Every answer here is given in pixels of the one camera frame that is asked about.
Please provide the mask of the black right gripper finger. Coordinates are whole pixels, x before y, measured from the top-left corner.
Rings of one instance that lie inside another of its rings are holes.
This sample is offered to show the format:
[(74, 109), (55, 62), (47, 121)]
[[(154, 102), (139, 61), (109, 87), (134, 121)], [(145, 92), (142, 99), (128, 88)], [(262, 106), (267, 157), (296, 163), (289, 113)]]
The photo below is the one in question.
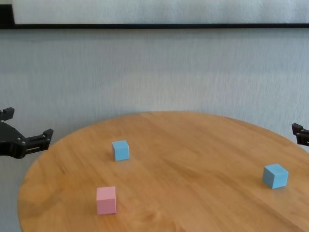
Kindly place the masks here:
[(299, 145), (309, 145), (309, 131), (307, 129), (304, 129), (303, 126), (297, 123), (293, 123), (292, 132), (293, 135), (296, 136), (296, 140)]

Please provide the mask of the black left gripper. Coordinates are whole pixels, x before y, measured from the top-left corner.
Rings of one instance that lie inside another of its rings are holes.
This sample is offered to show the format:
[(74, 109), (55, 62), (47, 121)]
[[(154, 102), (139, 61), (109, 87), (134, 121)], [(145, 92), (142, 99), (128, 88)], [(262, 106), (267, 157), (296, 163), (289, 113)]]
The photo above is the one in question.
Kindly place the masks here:
[(48, 150), (54, 130), (48, 129), (41, 135), (24, 136), (14, 127), (2, 122), (12, 119), (14, 108), (9, 107), (0, 111), (0, 155), (15, 159), (22, 159), (24, 153), (31, 154)]

